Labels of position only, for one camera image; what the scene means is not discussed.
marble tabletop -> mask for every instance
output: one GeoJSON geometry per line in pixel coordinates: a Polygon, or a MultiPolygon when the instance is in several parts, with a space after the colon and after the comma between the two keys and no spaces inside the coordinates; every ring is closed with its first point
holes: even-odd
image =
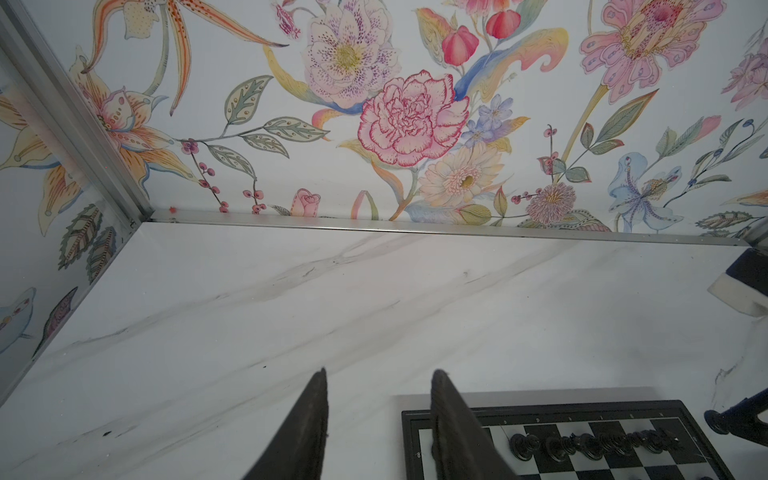
{"type": "Polygon", "coordinates": [[[756,478],[702,420],[768,385],[768,322],[707,292],[742,251],[146,223],[0,407],[0,477],[239,479],[325,366],[324,478],[405,478],[435,368],[470,406],[683,400],[756,478]]]}

